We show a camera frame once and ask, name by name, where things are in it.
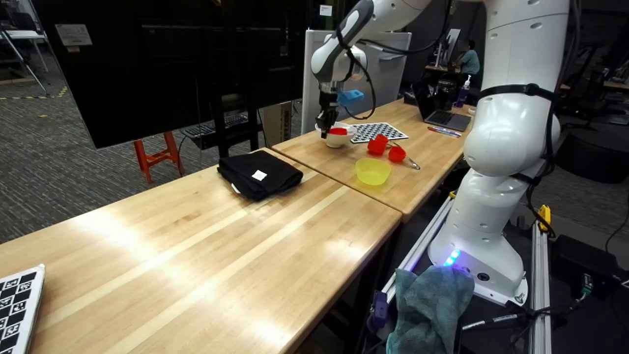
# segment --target black monitor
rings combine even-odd
[[[305,31],[305,23],[293,21],[299,7],[240,1],[36,0],[36,5],[91,137],[105,147],[209,119],[209,94],[227,88],[223,82],[234,74],[250,72],[252,92],[268,92],[256,98],[258,105],[299,96]]]

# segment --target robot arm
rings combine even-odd
[[[341,29],[313,54],[321,80],[317,125],[323,133],[337,119],[337,90],[346,70],[337,70],[343,50],[362,35],[403,27],[431,0],[362,0]],[[543,166],[559,137],[549,113],[557,86],[571,0],[484,0],[488,9],[484,92],[474,127],[464,143],[470,172],[453,210],[431,243],[433,263],[457,263],[476,280],[476,294],[523,304],[529,294],[521,255],[504,227]]]
[[[317,127],[323,135],[337,121],[337,94],[352,62],[345,56],[345,50],[352,50],[354,58],[366,66],[364,52],[352,46],[360,37],[378,31],[392,31],[411,23],[431,0],[360,0],[337,33],[315,50],[311,68],[321,82],[321,113],[317,115]]]

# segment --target red object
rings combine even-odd
[[[368,153],[370,155],[382,155],[388,149],[390,139],[384,133],[378,133],[374,139],[368,143]]]
[[[348,129],[346,127],[331,127],[331,131],[329,133],[333,133],[333,135],[348,135]]]
[[[142,139],[136,139],[136,141],[134,141],[136,155],[138,155],[138,164],[140,164],[140,170],[144,172],[144,176],[146,176],[148,182],[154,182],[154,178],[152,178],[152,164],[162,162],[162,160],[166,160],[166,159],[172,159],[172,160],[177,164],[179,174],[183,174],[183,166],[181,166],[181,159],[179,159],[179,149],[177,149],[174,131],[166,131],[166,133],[164,133],[164,141],[166,141],[166,149],[162,149],[162,151],[158,151],[158,153],[154,153],[154,155],[148,155],[148,153],[146,153]]]
[[[402,145],[394,145],[390,149],[390,160],[403,162],[407,159],[407,151]]]

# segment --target wooden table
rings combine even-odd
[[[48,265],[34,351],[295,349],[402,218],[299,168],[264,202],[211,166],[3,243],[0,275]]]
[[[455,111],[470,115],[468,107],[457,107]],[[464,137],[431,131],[423,123],[419,107],[402,100],[380,105],[368,121],[390,121],[403,129],[409,139],[402,139],[400,145],[421,164],[421,170],[394,164],[394,172],[384,186],[364,184],[356,178],[354,162],[368,155],[366,143],[331,149],[321,141],[317,131],[278,143],[274,149],[402,210],[409,218],[431,196],[455,162],[460,160]]]

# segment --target teal cloth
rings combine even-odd
[[[474,280],[455,267],[415,275],[396,271],[398,322],[388,354],[453,354],[459,316],[468,308]]]

